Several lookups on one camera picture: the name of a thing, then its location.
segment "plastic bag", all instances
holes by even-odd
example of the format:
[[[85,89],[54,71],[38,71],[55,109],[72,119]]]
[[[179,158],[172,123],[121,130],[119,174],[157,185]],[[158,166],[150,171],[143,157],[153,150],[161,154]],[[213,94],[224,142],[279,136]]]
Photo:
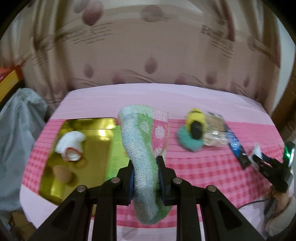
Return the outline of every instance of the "plastic bag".
[[[22,175],[45,126],[47,103],[33,90],[18,89],[0,112],[0,210],[20,209]]]
[[[212,112],[204,112],[204,115],[206,119],[206,131],[203,136],[204,144],[216,147],[226,145],[228,140],[224,118]]]

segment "pink polka dot towel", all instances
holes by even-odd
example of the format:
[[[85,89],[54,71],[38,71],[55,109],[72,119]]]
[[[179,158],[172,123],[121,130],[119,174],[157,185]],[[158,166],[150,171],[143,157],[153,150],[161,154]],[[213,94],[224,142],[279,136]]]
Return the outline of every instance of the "pink polka dot towel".
[[[118,114],[122,144],[133,163],[133,206],[138,220],[155,224],[164,219],[170,207],[159,196],[158,167],[155,158],[165,153],[168,142],[168,113],[149,106],[131,105]]]

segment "yellow toy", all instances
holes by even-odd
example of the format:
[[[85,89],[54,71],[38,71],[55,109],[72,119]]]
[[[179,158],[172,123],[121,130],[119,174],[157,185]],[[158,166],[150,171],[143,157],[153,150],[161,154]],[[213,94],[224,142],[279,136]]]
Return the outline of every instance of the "yellow toy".
[[[207,122],[200,109],[193,108],[187,115],[185,127],[194,139],[201,139],[205,133]]]

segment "screw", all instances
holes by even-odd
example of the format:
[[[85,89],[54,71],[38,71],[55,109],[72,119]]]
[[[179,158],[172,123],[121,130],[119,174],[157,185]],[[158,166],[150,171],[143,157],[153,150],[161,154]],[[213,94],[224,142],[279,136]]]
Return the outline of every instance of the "screw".
[[[120,178],[119,177],[114,177],[111,179],[112,183],[119,183],[120,182]]]
[[[86,190],[86,186],[84,186],[84,185],[80,185],[77,187],[78,192],[84,192],[85,190]]]
[[[175,177],[173,182],[176,183],[176,184],[180,184],[182,182],[182,179],[179,178],[179,177]]]
[[[207,189],[210,191],[210,192],[215,192],[217,190],[217,188],[214,186],[214,185],[209,185],[207,187]]]

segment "curtain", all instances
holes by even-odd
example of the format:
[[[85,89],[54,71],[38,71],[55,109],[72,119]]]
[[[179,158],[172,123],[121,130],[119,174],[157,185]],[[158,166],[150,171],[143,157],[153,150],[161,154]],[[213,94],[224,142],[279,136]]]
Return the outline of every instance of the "curtain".
[[[228,91],[272,111],[281,61],[274,13],[261,0],[35,0],[0,42],[51,111],[67,92],[122,83]]]

